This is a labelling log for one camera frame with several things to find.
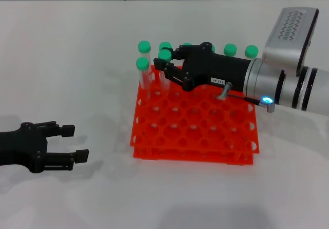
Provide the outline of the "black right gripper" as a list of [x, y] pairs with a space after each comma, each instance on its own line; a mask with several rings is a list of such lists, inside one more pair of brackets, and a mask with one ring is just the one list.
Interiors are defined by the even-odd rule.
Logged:
[[179, 48], [167, 48], [174, 60], [184, 60], [183, 66], [155, 58], [154, 66], [164, 72], [168, 80], [182, 85], [184, 91], [192, 91], [200, 85], [224, 87], [227, 82], [232, 89], [243, 91], [250, 60], [216, 54], [211, 43], [199, 45], [180, 45]]

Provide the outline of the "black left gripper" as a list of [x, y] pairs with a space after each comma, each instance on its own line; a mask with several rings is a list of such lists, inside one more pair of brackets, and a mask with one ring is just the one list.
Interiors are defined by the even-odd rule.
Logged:
[[56, 121], [24, 122], [17, 130], [1, 132], [1, 165], [21, 165], [32, 173], [72, 171], [74, 164], [87, 162], [89, 150], [46, 153], [46, 138], [73, 137], [74, 132], [74, 125], [60, 126]]

